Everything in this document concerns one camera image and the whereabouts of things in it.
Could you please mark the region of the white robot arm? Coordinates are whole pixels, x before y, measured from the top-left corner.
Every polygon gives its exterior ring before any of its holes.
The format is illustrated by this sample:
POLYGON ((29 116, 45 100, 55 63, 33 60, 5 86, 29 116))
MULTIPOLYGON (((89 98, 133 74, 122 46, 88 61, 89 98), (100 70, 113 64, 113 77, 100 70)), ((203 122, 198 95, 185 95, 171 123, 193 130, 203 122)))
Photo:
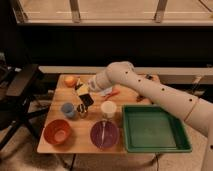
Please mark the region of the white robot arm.
POLYGON ((213 103, 161 83, 134 71, 131 62, 113 62, 86 82, 89 92, 101 92, 116 84, 150 99, 207 138, 201 171, 213 171, 213 103))

